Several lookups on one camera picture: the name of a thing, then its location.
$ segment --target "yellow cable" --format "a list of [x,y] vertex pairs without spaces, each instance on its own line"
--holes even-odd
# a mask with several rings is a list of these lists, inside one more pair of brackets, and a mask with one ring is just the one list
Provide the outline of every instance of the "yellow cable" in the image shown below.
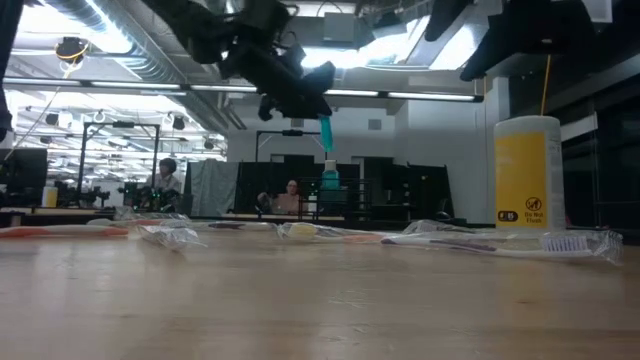
[[544,87],[542,89],[542,104],[540,105],[540,116],[544,115],[547,106],[547,90],[549,88],[549,73],[551,72],[551,55],[547,55],[547,71],[544,75]]
[[60,60],[74,59],[75,60],[75,58],[80,57],[81,55],[84,55],[84,53],[87,52],[87,49],[89,49],[89,44],[85,45],[84,49],[80,50],[80,52],[75,53],[73,55],[59,55],[58,54],[58,44],[56,44],[56,46],[54,46],[53,49],[56,52],[56,56],[58,57],[58,59],[60,59]]

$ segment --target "warning symbol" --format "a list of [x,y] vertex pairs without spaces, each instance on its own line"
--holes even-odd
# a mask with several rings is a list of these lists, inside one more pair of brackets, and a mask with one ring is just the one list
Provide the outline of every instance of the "warning symbol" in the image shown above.
[[536,197],[528,198],[525,205],[529,211],[539,211],[542,209],[542,201]]

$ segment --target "ceiling duct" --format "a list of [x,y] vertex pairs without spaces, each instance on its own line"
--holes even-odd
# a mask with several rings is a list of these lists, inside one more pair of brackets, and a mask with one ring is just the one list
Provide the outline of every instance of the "ceiling duct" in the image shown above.
[[[121,65],[130,69],[145,82],[185,83],[186,77],[167,58],[166,54],[149,37],[145,30],[116,0],[47,0],[60,13],[77,20],[96,32],[106,32],[114,25],[122,29],[123,35],[134,45],[126,56],[118,58]],[[213,106],[207,104],[198,94],[187,93],[176,97],[205,129],[226,132],[229,125]]]

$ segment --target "teal object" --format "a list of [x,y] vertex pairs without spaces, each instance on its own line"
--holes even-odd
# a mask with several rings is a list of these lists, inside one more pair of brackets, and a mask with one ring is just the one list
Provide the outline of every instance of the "teal object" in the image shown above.
[[340,173],[338,173],[336,170],[325,170],[322,173],[322,189],[340,189]]
[[320,128],[322,130],[322,145],[325,152],[333,151],[333,133],[331,132],[331,118],[323,116],[320,118]]

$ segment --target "fluorescent light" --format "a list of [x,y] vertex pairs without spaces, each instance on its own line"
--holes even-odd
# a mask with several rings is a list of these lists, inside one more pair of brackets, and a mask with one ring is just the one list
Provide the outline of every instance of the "fluorescent light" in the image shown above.
[[377,91],[365,91],[365,90],[331,89],[331,90],[327,90],[327,92],[324,94],[334,95],[334,96],[378,97]]
[[161,91],[161,90],[141,90],[140,95],[157,95],[157,96],[187,96],[185,91]]
[[[131,136],[130,137],[131,140],[148,140],[148,141],[155,141],[156,137],[148,137],[148,136]],[[178,137],[161,137],[160,141],[180,141],[180,138]]]
[[456,70],[462,67],[478,48],[482,36],[474,37],[474,30],[469,25],[464,25],[449,40],[438,57],[429,65],[431,70]]
[[473,101],[475,96],[453,95],[453,94],[427,94],[427,93],[407,93],[390,92],[389,98],[404,100],[443,100],[443,101]]
[[92,81],[91,84],[93,86],[106,87],[106,88],[180,90],[180,85],[178,84],[155,84],[155,83],[143,83],[143,82],[116,82],[116,81]]
[[[48,149],[49,154],[64,154],[64,155],[81,155],[81,150],[64,150],[64,149]],[[153,159],[153,152],[144,152],[144,151],[111,151],[111,150],[87,150],[85,151],[85,156],[102,156],[102,155],[120,155],[120,156],[131,156],[136,159]],[[207,152],[207,153],[173,153],[176,157],[179,158],[193,158],[193,159],[217,159],[222,156],[219,153],[215,152]],[[172,153],[158,153],[158,159],[166,158],[172,156]]]
[[64,79],[4,78],[5,85],[81,86],[79,81]]
[[230,86],[230,85],[192,85],[191,89],[196,91],[226,91],[254,93],[258,91],[255,86]]

